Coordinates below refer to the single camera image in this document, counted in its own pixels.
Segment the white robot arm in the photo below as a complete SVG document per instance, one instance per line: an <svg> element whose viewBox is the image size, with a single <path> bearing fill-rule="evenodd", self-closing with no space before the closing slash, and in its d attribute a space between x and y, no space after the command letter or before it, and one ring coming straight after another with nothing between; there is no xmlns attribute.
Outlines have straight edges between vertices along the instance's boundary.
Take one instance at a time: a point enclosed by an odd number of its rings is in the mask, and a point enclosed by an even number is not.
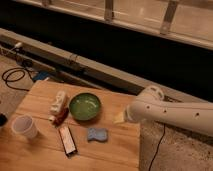
<svg viewBox="0 0 213 171"><path fill-rule="evenodd" d="M148 86L119 114L114 122L154 120L213 137L213 103L167 102L163 91Z"/></svg>

